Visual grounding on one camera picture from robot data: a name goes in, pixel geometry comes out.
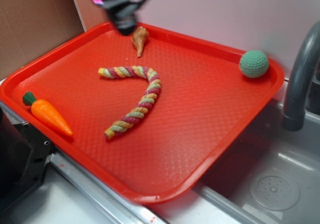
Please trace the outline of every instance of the tray rim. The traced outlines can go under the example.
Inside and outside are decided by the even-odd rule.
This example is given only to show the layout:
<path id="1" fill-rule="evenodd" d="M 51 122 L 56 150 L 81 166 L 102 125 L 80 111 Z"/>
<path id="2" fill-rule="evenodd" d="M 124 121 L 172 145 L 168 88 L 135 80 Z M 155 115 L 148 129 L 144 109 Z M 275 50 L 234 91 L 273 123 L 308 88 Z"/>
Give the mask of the tray rim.
<path id="1" fill-rule="evenodd" d="M 213 49 L 215 49 L 215 57 L 229 62 L 233 62 L 235 64 L 239 63 L 241 56 L 245 53 L 245 51 L 243 50 L 199 39 L 196 37 L 191 37 L 185 34 L 177 33 L 171 30 L 163 29 L 149 24 L 139 23 L 139 25 L 142 25 L 145 28 L 147 28 L 150 33 L 150 36 L 152 36 L 152 38 L 154 39 L 170 42 L 170 44 L 177 45 L 180 47 L 182 46 L 183 42 L 192 42 L 195 44 L 192 47 L 193 51 L 197 51 L 208 55 L 213 51 Z M 13 72 L 0 85 L 0 100 L 4 102 L 8 107 L 10 107 L 13 111 L 15 111 L 23 119 L 28 120 L 36 128 L 40 129 L 48 138 L 50 138 L 51 140 L 53 139 L 54 142 L 66 143 L 66 140 L 63 137 L 56 135 L 54 131 L 52 131 L 45 125 L 41 124 L 34 116 L 32 116 L 28 112 L 25 112 L 25 110 L 22 110 L 16 102 L 11 100 L 10 90 L 12 90 L 13 87 L 16 87 L 21 82 L 21 79 L 25 80 L 29 78 L 30 76 L 37 73 L 39 69 L 42 70 L 43 68 L 51 65 L 55 61 L 67 55 L 66 52 L 62 52 L 63 54 L 60 54 L 61 50 L 68 50 L 68 53 L 71 53 L 77 48 L 97 38 L 98 36 L 114 30 L 115 29 L 110 22 L 101 23 L 96 27 L 88 30 L 87 32 L 84 32 L 74 37 L 66 43 L 40 56 L 39 58 L 25 65 L 21 69 Z M 282 87 L 285 80 L 284 71 L 278 63 L 276 63 L 274 60 L 270 58 L 269 63 L 269 69 L 271 70 L 271 72 L 274 72 L 274 75 L 270 76 L 273 77 L 274 80 L 271 80 L 273 85 L 268 90 L 268 92 L 266 92 L 264 96 L 260 99 L 260 101 L 258 101 L 255 104 L 254 108 L 252 108 L 245 115 L 245 117 L 240 122 L 241 124 L 238 123 L 231 130 L 231 132 L 228 133 L 228 135 L 219 143 L 216 149 L 208 153 L 208 156 L 199 164 L 195 171 L 193 171 L 187 177 L 187 179 L 184 180 L 182 184 L 174 187 L 173 189 L 157 194 L 142 194 L 127 186 L 116 176 L 103 169 L 100 165 L 95 163 L 94 160 L 89 158 L 85 153 L 81 152 L 74 146 L 70 144 L 55 145 L 61 151 L 63 151 L 72 159 L 74 159 L 78 164 L 80 164 L 88 171 L 90 171 L 94 176 L 99 178 L 106 185 L 112 183 L 110 187 L 114 191 L 121 194 L 125 198 L 130 199 L 131 201 L 141 204 L 157 204 L 169 201 L 192 188 L 192 186 L 201 178 L 204 172 L 213 165 L 215 160 L 219 158 L 223 151 L 226 150 L 232 144 L 234 139 L 239 135 L 239 130 L 241 130 L 241 133 L 250 124 L 250 122 L 259 114 L 259 112 L 268 104 L 268 102 L 272 99 L 274 94 L 276 94 L 277 91 Z"/>

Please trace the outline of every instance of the stainless steel sink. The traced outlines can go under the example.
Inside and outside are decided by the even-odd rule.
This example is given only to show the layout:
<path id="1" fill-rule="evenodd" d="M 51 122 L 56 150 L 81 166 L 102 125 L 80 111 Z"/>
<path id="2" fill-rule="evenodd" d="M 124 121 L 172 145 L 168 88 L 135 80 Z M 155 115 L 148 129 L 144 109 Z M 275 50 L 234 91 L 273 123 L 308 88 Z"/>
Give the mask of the stainless steel sink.
<path id="1" fill-rule="evenodd" d="M 248 219 L 318 224 L 320 117 L 307 113 L 303 129 L 290 132 L 280 126 L 281 108 L 272 100 L 200 182 Z"/>

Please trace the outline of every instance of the crocheted ball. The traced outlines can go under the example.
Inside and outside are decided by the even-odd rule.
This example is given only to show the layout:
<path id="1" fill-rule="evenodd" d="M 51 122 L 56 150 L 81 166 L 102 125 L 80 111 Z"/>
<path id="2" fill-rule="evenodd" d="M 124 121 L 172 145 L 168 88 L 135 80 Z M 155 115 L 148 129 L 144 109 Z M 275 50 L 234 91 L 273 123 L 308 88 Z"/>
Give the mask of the crocheted ball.
<path id="1" fill-rule="evenodd" d="M 269 68 L 269 60 L 262 51 L 247 51 L 240 59 L 240 70 L 248 78 L 258 78 Z"/>

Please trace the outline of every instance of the orange plastic tray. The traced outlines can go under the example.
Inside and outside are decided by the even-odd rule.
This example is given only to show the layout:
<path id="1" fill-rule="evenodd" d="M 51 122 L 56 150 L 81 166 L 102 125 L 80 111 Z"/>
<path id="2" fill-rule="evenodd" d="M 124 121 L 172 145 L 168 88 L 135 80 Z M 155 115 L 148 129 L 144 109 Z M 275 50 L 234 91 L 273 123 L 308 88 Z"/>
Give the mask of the orange plastic tray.
<path id="1" fill-rule="evenodd" d="M 120 195 L 142 204 L 190 189 L 269 102 L 284 82 L 270 60 L 257 79 L 239 69 L 244 51 L 147 24 L 141 58 L 130 36 L 103 23 L 9 76 L 0 99 Z M 152 110 L 122 137 L 104 131 L 133 109 L 148 81 L 106 79 L 99 68 L 157 71 L 161 91 Z M 64 137 L 33 117 L 26 91 L 51 102 L 74 132 Z"/>

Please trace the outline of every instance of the brown seashell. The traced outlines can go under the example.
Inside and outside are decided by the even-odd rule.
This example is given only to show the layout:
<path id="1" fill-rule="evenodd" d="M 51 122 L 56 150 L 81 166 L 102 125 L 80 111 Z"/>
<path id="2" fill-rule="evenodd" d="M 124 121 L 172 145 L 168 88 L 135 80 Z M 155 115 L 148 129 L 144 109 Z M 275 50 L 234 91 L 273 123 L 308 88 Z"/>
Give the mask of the brown seashell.
<path id="1" fill-rule="evenodd" d="M 139 26 L 132 34 L 131 41 L 136 48 L 136 56 L 140 58 L 144 50 L 144 45 L 149 37 L 149 32 L 142 26 Z"/>

